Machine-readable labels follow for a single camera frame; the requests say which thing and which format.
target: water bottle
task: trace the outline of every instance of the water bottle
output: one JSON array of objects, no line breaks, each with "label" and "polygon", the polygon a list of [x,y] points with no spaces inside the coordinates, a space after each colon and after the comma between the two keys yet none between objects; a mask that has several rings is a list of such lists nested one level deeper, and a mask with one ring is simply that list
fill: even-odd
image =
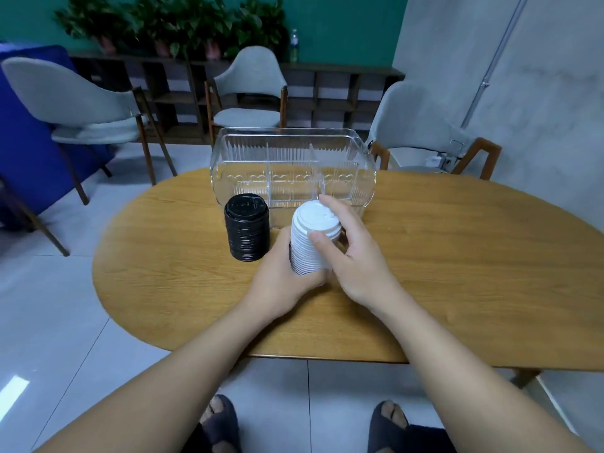
[{"label": "water bottle", "polygon": [[298,30],[292,30],[292,38],[289,42],[289,61],[291,63],[298,62]]}]

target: person's left hand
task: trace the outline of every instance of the person's left hand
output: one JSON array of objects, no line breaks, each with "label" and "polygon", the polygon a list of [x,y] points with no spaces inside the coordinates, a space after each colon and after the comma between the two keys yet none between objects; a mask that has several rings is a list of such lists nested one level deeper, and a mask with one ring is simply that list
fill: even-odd
[{"label": "person's left hand", "polygon": [[268,322],[289,312],[306,292],[327,281],[327,270],[303,277],[294,272],[289,262],[290,236],[290,226],[281,229],[275,245],[262,259],[241,300],[251,306],[252,311],[264,315]]}]

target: clear plastic organizer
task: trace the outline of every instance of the clear plastic organizer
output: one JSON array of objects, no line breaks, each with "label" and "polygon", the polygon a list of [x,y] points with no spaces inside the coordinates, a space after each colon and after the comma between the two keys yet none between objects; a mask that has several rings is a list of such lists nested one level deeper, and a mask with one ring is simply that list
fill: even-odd
[{"label": "clear plastic organizer", "polygon": [[373,198],[372,155],[351,129],[221,129],[210,178],[219,205],[243,193],[263,197],[271,228],[291,224],[296,208],[319,194],[360,215]]}]

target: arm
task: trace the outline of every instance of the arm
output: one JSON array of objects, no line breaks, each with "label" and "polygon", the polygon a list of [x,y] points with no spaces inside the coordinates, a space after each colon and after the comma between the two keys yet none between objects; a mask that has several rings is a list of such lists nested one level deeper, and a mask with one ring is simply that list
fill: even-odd
[{"label": "arm", "polygon": [[361,219],[321,196],[346,228],[346,254],[324,234],[310,239],[352,300],[390,329],[459,452],[589,452],[538,404],[502,378],[407,294],[388,269]]},{"label": "arm", "polygon": [[178,452],[247,344],[289,312],[325,272],[300,277],[282,229],[248,292],[230,312],[49,439],[39,453]]}]

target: stack of black cup lids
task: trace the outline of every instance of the stack of black cup lids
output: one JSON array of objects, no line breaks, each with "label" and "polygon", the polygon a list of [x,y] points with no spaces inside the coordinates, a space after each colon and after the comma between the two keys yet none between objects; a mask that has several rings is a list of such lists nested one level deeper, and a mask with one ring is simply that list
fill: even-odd
[{"label": "stack of black cup lids", "polygon": [[225,205],[231,254],[240,261],[261,259],[271,245],[268,205],[256,194],[238,194]]}]

